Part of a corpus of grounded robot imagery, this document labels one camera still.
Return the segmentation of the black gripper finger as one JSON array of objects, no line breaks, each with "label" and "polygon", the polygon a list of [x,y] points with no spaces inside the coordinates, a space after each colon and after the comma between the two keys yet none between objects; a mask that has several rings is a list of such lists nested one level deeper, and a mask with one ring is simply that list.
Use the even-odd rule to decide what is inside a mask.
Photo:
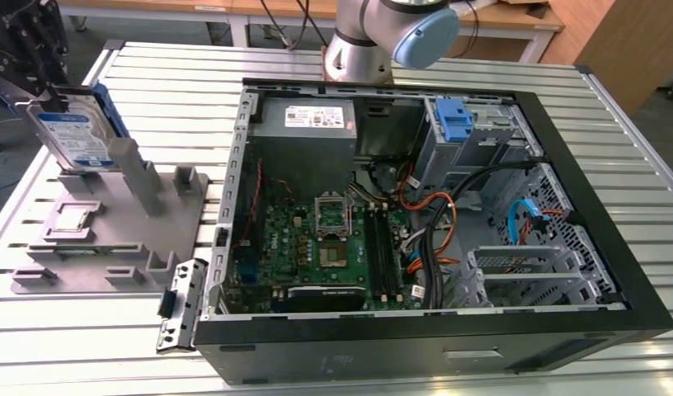
[{"label": "black gripper finger", "polygon": [[55,24],[53,18],[23,16],[19,38],[43,107],[47,111],[64,112],[67,104],[63,102],[57,86],[68,84],[64,60],[68,51],[65,32]]}]

